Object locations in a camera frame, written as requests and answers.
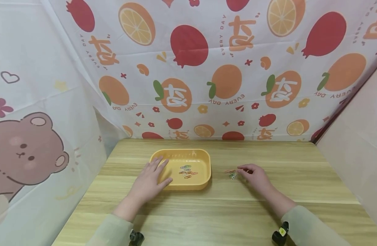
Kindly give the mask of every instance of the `left hand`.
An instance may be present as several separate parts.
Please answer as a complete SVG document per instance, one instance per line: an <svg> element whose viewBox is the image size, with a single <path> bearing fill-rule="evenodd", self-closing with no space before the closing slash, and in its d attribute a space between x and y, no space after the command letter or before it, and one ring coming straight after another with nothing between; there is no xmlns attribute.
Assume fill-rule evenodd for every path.
<svg viewBox="0 0 377 246"><path fill-rule="evenodd" d="M140 206L156 197L173 181L172 178L167 178L158 184L158 177L169 162L169 160L166 159L161 165L159 165L162 158L162 156L154 158L150 163L148 162L145 165L127 195L127 197L133 199Z"/></svg>
<svg viewBox="0 0 377 246"><path fill-rule="evenodd" d="M148 162L136 178L128 195L118 204L113 214L123 220L133 222L140 207L157 196L173 179L167 178L158 184L158 177L168 164L166 159L161 165L162 156Z"/></svg>

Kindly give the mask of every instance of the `table surface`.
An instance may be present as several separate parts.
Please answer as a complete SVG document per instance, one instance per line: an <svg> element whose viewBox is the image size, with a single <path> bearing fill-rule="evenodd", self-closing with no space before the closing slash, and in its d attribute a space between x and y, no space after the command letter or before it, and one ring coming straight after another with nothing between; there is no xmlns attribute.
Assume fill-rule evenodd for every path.
<svg viewBox="0 0 377 246"><path fill-rule="evenodd" d="M312 143L125 139L116 145L53 246L85 245L128 193L150 156L164 148L206 150L212 179L202 191L163 191L146 204L134 221L134 229L146 238L142 246L273 245L278 220L244 181L224 173L246 163L262 166L277 189L351 245L377 245L377 226Z"/></svg>

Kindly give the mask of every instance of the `sleeve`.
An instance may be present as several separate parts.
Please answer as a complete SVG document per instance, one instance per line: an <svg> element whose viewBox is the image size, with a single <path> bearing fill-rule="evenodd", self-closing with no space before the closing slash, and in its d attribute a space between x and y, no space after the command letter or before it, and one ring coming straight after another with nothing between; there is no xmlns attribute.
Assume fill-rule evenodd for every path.
<svg viewBox="0 0 377 246"><path fill-rule="evenodd" d="M95 231L86 246L129 245L133 225L116 215L109 214Z"/></svg>
<svg viewBox="0 0 377 246"><path fill-rule="evenodd" d="M346 240L341 238L305 207L294 207L281 220L289 223L288 234L296 245L350 246Z"/></svg>

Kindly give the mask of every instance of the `pink wall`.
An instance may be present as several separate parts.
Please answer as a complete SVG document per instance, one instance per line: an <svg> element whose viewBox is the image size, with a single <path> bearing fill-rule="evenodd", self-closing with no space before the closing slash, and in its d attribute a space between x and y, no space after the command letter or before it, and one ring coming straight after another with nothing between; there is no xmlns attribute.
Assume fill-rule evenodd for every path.
<svg viewBox="0 0 377 246"><path fill-rule="evenodd" d="M377 70L317 146L377 223Z"/></svg>

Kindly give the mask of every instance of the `plastic tray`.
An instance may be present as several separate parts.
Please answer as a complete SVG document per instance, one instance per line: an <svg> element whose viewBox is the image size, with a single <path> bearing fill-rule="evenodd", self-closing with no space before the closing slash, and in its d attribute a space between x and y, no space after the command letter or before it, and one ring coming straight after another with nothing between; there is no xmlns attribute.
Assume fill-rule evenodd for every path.
<svg viewBox="0 0 377 246"><path fill-rule="evenodd" d="M173 181L165 189L190 191L202 190L207 186L211 175L211 158L209 153L201 149L164 149L155 152L150 160L163 156L163 160L169 159L169 163L162 171L159 181L172 177ZM193 172L198 174L180 174L180 172Z"/></svg>

